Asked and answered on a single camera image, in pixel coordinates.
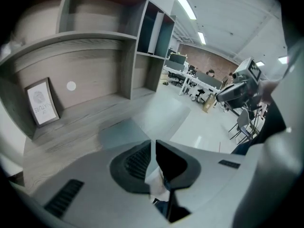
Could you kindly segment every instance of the poster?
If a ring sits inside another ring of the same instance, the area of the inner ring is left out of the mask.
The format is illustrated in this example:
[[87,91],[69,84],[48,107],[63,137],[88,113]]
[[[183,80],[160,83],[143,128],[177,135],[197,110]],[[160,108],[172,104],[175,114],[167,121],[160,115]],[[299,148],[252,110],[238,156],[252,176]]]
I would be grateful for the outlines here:
[[27,87],[31,111],[38,126],[59,119],[50,95],[48,80]]

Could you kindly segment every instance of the chair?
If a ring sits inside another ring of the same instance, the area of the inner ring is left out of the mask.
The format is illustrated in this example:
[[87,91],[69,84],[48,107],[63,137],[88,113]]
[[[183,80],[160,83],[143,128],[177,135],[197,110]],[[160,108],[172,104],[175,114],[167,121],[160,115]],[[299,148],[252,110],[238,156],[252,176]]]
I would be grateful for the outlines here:
[[234,137],[237,137],[239,136],[241,133],[243,133],[245,135],[245,137],[240,141],[238,142],[238,144],[240,144],[241,142],[244,141],[244,139],[248,139],[248,140],[251,140],[251,136],[250,136],[250,133],[247,131],[247,126],[249,125],[250,123],[250,119],[249,119],[249,113],[248,111],[244,110],[242,111],[241,115],[237,118],[237,124],[235,124],[229,131],[228,133],[235,127],[237,126],[237,130],[238,130],[238,133],[236,133],[231,139],[233,139]]

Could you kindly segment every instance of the desk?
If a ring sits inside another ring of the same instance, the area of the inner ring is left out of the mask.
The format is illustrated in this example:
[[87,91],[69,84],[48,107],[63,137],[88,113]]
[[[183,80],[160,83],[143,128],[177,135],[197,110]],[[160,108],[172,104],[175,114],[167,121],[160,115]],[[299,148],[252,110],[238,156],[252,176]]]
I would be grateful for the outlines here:
[[200,85],[200,86],[202,86],[203,88],[205,88],[205,89],[207,89],[209,91],[212,90],[213,93],[220,92],[219,89],[217,89],[217,88],[215,88],[215,87],[213,87],[211,85],[208,85],[208,84],[200,81],[199,79],[197,79],[197,78],[195,78],[195,77],[193,77],[193,76],[191,76],[189,74],[183,73],[181,71],[174,70],[174,69],[172,69],[170,67],[167,67],[167,66],[164,66],[163,70],[166,70],[166,71],[168,71],[170,73],[174,73],[174,74],[178,74],[178,75],[182,75],[182,76],[186,77],[186,79],[185,79],[185,81],[184,81],[184,83],[183,83],[183,85],[182,85],[182,87],[180,89],[179,95],[181,95],[183,93],[185,87],[186,86],[188,87],[188,85],[191,83],[191,81],[194,82],[194,83],[196,83],[196,84],[198,84],[198,85]]

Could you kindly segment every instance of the computer monitor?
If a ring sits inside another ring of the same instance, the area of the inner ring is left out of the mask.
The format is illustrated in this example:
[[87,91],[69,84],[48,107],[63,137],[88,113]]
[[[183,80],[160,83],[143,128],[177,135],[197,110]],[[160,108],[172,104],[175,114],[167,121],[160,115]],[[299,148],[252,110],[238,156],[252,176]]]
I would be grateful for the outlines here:
[[186,58],[187,58],[186,56],[172,53],[172,54],[170,55],[169,60],[172,61],[172,62],[184,64],[184,62],[186,61]]
[[176,54],[176,51],[173,51],[171,48],[169,48],[167,53],[167,58],[170,56],[171,52]]

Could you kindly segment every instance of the fluorescent light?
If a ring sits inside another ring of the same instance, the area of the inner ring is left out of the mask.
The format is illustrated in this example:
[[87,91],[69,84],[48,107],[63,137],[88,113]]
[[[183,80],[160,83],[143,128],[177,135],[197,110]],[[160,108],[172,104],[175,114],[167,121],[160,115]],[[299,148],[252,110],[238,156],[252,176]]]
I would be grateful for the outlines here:
[[280,61],[282,64],[286,64],[287,61],[288,61],[288,57],[279,57],[279,61]]
[[200,38],[201,42],[205,45],[206,42],[205,42],[204,34],[201,32],[198,32],[198,34],[199,34],[199,38]]
[[178,2],[180,2],[181,6],[185,9],[186,13],[188,14],[190,19],[196,19],[189,3],[187,2],[187,0],[177,0]]
[[256,65],[259,67],[259,66],[264,66],[265,64],[262,61],[259,61],[256,63]]

